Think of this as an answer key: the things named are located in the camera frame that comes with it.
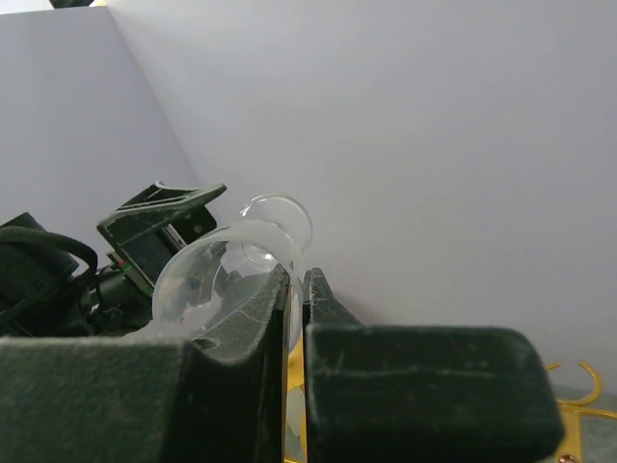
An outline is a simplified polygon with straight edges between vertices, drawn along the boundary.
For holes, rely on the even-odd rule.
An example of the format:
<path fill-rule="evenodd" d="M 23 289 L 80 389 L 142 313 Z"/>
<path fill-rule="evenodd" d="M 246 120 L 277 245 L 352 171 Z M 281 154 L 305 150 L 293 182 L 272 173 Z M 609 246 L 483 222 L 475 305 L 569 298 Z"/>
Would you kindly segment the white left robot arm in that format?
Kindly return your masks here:
<path fill-rule="evenodd" d="M 97 223 L 110 247 L 105 262 L 91 246 L 47 231 L 28 212 L 2 224 L 2 336 L 121 337 L 146 327 L 161 271 L 216 229 L 206 206 L 226 189 L 153 183 Z"/>

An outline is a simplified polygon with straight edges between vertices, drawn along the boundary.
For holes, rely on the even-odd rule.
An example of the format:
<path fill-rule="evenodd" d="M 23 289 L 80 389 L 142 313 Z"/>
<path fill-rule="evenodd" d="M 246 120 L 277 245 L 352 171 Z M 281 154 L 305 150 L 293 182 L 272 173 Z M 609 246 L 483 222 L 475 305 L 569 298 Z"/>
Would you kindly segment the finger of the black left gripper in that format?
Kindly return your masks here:
<path fill-rule="evenodd" d="M 140 214 L 163 213 L 163 219 L 150 222 L 152 226 L 183 216 L 200 206 L 206 206 L 227 191 L 223 183 L 199 188 L 174 188 L 160 181 L 131 198 L 97 223 L 100 230 L 110 230 L 120 219 L 135 218 Z"/>

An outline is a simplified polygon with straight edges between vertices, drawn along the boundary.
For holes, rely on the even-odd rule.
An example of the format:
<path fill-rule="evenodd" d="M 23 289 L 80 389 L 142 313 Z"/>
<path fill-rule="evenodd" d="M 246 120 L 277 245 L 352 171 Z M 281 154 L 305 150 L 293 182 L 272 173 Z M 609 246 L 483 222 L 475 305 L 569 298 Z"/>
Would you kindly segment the clear tall wine glass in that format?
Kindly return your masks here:
<path fill-rule="evenodd" d="M 244 306 L 280 268 L 289 277 L 291 298 L 287 347 L 301 337 L 304 257 L 312 222 L 295 199 L 265 194 L 250 200 L 240 218 L 207 233 L 176 253 L 161 271 L 152 294 L 153 333 L 159 339 L 194 340 L 242 315 Z"/>

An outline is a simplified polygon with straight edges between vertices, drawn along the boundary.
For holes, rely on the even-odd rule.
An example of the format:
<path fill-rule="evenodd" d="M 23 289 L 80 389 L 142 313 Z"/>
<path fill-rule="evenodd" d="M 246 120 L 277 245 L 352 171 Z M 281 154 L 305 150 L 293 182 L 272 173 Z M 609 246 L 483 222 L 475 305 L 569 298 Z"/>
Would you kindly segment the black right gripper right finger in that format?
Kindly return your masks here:
<path fill-rule="evenodd" d="M 365 325 L 306 274 L 311 462 L 538 462 L 564 436 L 540 356 L 502 327 Z"/>

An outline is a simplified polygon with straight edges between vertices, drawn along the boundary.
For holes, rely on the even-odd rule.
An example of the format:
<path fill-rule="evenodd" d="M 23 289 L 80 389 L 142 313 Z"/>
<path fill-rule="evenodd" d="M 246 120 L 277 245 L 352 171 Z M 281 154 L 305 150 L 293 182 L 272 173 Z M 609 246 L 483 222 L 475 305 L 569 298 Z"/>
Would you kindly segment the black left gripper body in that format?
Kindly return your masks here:
<path fill-rule="evenodd" d="M 112 247 L 112 261 L 151 297 L 169 260 L 216 226 L 207 208 L 198 206 L 179 212 L 117 210 L 101 220 L 97 230 Z"/>

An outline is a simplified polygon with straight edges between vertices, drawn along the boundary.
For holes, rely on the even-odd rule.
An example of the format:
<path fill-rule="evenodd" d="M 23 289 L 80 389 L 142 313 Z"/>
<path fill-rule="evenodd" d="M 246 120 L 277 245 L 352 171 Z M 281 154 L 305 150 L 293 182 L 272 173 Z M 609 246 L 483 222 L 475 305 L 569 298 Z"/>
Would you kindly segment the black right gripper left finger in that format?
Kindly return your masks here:
<path fill-rule="evenodd" d="M 202 340 L 4 338 L 5 462 L 280 462 L 289 278 Z"/>

